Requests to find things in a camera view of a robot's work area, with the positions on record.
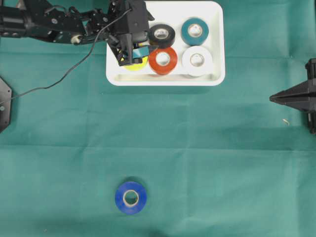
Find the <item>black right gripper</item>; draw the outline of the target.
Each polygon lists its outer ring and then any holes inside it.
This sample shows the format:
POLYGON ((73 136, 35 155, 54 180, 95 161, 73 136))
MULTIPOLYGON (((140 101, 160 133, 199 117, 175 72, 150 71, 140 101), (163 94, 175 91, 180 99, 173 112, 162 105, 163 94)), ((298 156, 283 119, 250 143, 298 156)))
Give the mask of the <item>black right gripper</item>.
POLYGON ((308 128, 312 135, 316 134, 316 59, 312 58, 305 65, 308 81, 304 81, 287 90, 283 90, 269 97, 271 102, 287 106, 304 113, 308 113, 308 128), (281 98, 304 97, 309 93, 312 103, 309 111, 309 103, 304 101, 281 101, 281 98))

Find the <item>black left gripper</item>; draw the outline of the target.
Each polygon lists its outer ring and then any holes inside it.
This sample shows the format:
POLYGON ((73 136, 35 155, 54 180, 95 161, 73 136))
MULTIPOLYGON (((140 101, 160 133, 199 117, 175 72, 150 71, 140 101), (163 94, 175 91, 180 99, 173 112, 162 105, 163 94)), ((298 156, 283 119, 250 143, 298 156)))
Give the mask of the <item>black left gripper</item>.
POLYGON ((150 55, 147 45, 133 49, 132 33, 127 23, 131 11, 132 4, 129 0, 113 0, 107 13, 95 9, 88 14, 87 42, 106 41, 120 66, 142 63, 142 58, 150 55))

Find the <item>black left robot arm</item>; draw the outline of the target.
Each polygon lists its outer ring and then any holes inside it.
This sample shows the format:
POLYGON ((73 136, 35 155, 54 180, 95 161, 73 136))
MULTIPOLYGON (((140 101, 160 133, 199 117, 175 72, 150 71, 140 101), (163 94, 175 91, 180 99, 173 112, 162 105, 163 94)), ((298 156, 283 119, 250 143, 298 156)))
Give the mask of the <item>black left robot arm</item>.
POLYGON ((85 45, 105 41, 118 64, 141 64, 153 49, 148 40, 154 21, 143 0, 112 0, 107 12, 95 8, 79 12, 47 0, 20 0, 15 7, 0 6, 0 35, 49 43, 85 45))

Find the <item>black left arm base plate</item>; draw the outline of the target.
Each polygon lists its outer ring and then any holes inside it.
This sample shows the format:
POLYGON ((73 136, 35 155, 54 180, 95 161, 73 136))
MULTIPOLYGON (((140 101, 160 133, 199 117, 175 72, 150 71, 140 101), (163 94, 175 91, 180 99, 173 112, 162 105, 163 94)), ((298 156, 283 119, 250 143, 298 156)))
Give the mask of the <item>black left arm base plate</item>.
POLYGON ((12 89, 0 78, 0 132, 3 132, 10 124, 12 89))

